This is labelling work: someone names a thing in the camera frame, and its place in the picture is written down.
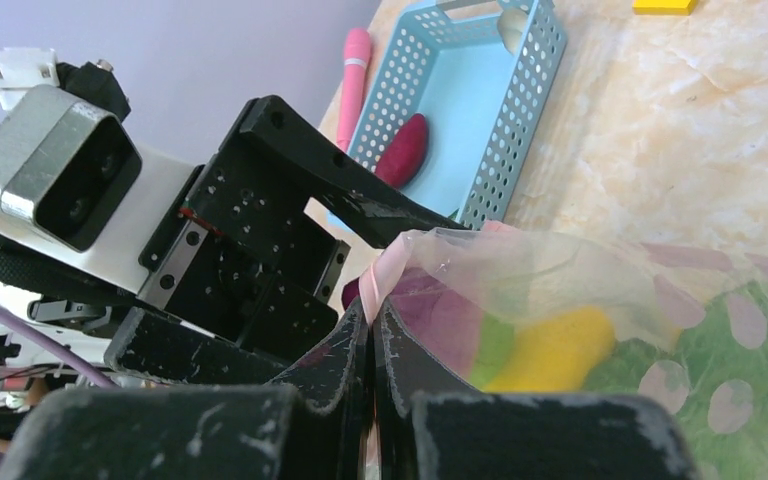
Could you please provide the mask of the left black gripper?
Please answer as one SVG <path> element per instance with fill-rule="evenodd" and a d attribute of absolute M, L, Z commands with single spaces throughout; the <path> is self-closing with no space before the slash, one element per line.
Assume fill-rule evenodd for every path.
<path fill-rule="evenodd" d="M 138 294 L 223 340 L 134 307 L 103 354 L 117 373 L 263 384 L 326 337 L 348 248 L 306 215 L 310 198 L 376 249 L 410 230 L 464 228 L 387 185 L 277 95 L 248 100 L 229 137 L 242 144 L 222 146 L 174 202 L 164 253 L 144 253 L 153 265 Z"/>

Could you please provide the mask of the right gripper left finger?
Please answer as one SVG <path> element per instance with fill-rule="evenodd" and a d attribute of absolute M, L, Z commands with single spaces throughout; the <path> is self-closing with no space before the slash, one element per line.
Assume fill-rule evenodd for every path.
<path fill-rule="evenodd" d="M 355 299 L 334 330 L 269 381 L 297 391 L 279 479 L 362 479 L 371 422 L 369 325 Z"/>

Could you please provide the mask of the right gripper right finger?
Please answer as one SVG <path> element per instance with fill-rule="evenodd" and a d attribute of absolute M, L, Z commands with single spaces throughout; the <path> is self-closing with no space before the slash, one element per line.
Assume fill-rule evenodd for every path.
<path fill-rule="evenodd" d="M 375 407 L 383 479 L 411 479 L 416 462 L 410 421 L 416 393 L 475 393 L 476 388 L 443 365 L 408 331 L 391 301 L 372 325 Z"/>

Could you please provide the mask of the clear zip top bag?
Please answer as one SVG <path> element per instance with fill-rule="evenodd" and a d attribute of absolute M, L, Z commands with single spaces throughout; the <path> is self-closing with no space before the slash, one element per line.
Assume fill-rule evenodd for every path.
<path fill-rule="evenodd" d="M 493 393 L 641 394 L 707 479 L 768 479 L 768 256 L 498 222 L 401 234 L 344 289 Z"/>

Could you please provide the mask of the yellow lemon toy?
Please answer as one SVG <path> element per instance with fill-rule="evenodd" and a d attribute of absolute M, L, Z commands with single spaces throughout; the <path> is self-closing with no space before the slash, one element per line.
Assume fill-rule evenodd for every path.
<path fill-rule="evenodd" d="M 615 344 L 613 322 L 603 309 L 586 306 L 565 312 L 520 330 L 506 365 L 482 390 L 579 390 Z"/>

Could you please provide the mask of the green lettuce toy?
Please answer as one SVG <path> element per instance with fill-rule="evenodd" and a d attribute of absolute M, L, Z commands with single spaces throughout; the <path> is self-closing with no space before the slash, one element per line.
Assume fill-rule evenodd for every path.
<path fill-rule="evenodd" d="M 768 479 L 768 283 L 711 300 L 670 352 L 619 343 L 588 391 L 660 402 L 681 426 L 705 479 Z"/>

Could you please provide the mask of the green lime toy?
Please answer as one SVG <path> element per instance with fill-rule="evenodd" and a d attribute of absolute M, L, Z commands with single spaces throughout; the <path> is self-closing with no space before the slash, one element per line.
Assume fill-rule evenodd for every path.
<path fill-rule="evenodd" d="M 506 365 L 515 345 L 516 329 L 485 314 L 481 323 L 479 344 L 469 376 L 471 384 L 483 389 Z"/>

